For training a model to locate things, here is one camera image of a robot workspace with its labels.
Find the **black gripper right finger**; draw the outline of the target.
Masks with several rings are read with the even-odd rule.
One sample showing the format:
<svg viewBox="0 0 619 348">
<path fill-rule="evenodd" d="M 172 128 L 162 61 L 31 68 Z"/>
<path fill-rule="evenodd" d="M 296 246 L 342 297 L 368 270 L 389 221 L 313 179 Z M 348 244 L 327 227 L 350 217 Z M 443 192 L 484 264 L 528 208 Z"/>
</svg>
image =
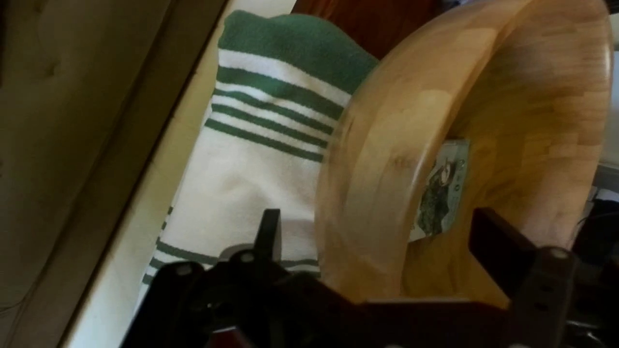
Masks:
<svg viewBox="0 0 619 348">
<path fill-rule="evenodd" d="M 507 310 L 474 304 L 486 322 L 540 320 L 563 324 L 573 308 L 576 258 L 557 246 L 534 246 L 491 210 L 476 210 L 468 250 L 499 291 Z"/>
</svg>

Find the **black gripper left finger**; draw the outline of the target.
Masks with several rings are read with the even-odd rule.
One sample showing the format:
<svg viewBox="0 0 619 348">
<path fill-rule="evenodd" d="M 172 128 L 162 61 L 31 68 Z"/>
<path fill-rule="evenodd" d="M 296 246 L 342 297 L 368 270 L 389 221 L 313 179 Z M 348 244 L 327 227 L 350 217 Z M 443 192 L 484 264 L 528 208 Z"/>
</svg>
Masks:
<svg viewBox="0 0 619 348">
<path fill-rule="evenodd" d="M 253 248 L 261 254 L 263 260 L 279 262 L 280 260 L 280 212 L 265 210 Z"/>
</svg>

